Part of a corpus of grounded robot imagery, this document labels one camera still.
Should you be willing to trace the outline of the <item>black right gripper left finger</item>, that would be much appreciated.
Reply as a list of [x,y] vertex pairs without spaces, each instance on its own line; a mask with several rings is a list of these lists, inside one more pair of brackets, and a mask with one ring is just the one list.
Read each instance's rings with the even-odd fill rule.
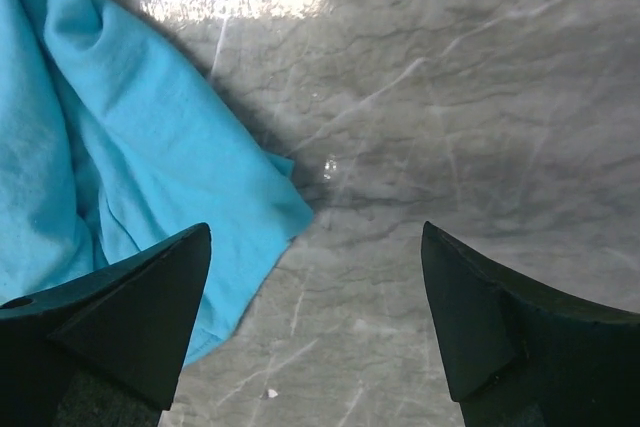
[[4,426],[156,426],[176,392],[211,258],[196,224],[1,307]]

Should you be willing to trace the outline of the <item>turquoise t shirt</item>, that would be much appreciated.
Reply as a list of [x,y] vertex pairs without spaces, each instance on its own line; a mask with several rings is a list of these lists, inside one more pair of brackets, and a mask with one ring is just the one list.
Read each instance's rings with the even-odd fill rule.
[[1,0],[1,297],[196,224],[212,259],[186,354],[224,343],[313,213],[196,68],[112,0]]

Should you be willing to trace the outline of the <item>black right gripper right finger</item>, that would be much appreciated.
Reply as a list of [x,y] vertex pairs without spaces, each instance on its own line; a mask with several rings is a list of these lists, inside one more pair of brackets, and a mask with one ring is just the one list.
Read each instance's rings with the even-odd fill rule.
[[421,259],[465,425],[638,425],[638,314],[547,286],[432,223]]

